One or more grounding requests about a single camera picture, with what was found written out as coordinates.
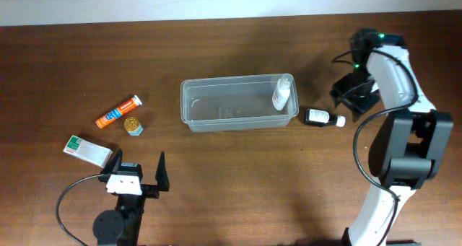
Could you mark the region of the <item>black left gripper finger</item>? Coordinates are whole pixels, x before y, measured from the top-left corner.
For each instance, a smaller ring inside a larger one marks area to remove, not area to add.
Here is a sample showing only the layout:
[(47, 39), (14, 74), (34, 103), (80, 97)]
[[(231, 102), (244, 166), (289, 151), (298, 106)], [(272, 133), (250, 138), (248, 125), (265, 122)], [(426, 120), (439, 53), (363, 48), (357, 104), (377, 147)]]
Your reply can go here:
[(157, 165), (155, 174), (158, 191), (168, 192), (170, 190), (170, 181), (166, 170), (165, 153), (162, 151)]
[(101, 170), (100, 174), (109, 175), (118, 171), (118, 168), (121, 166), (123, 152), (121, 149), (118, 149), (117, 152), (111, 156), (110, 160)]

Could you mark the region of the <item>white green medicine box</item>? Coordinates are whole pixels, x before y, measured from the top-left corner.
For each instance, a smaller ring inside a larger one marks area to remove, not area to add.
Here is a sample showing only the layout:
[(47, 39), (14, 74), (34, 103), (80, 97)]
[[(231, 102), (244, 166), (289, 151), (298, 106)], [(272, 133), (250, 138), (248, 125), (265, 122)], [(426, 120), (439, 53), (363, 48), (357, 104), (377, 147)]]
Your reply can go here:
[(113, 153), (108, 148), (85, 141), (78, 136), (71, 136), (63, 152), (101, 168), (105, 166)]

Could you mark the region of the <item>dark brown syrup bottle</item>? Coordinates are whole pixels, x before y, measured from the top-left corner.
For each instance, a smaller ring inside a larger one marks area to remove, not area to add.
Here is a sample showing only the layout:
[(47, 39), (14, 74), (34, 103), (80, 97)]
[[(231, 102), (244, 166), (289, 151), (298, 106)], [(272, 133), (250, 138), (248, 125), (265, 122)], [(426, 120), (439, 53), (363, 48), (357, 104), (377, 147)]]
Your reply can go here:
[(344, 127), (346, 123), (346, 118), (342, 115), (330, 114), (325, 110), (318, 109), (307, 109), (305, 113), (304, 124), (308, 126), (336, 126)]

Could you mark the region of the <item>white calamine lotion bottle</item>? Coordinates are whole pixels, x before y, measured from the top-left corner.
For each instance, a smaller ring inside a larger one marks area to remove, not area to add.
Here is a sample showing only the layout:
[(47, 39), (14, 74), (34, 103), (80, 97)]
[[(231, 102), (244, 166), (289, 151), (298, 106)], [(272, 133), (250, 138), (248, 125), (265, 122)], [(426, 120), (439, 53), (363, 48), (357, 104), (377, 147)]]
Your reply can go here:
[(284, 74), (276, 83), (272, 96), (272, 103), (276, 110), (282, 111), (289, 99), (292, 85), (292, 77)]

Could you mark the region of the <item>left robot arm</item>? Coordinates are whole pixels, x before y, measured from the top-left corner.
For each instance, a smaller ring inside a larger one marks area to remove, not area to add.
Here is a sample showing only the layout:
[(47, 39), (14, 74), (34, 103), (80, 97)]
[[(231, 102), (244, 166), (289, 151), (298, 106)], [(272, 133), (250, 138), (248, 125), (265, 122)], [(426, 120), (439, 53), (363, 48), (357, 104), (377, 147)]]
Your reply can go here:
[(143, 184), (141, 165), (122, 162), (122, 156), (119, 149), (98, 178), (109, 194), (118, 197), (113, 210), (103, 211), (94, 220), (92, 231), (98, 245), (136, 245), (145, 200), (158, 199), (170, 189), (164, 153), (157, 164), (155, 184)]

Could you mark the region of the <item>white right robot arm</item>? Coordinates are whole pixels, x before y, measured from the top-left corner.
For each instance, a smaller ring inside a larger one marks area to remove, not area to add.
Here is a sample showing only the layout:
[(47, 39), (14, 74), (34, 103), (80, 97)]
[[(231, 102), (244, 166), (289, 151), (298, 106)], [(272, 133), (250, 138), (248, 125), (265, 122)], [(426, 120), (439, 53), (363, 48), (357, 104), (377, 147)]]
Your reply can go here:
[(334, 104), (349, 108), (355, 120), (377, 102), (384, 109), (354, 134), (354, 161), (370, 189), (341, 243), (385, 245), (404, 204), (438, 173), (453, 119), (426, 98), (402, 36), (365, 28), (349, 43), (353, 70), (333, 84)]

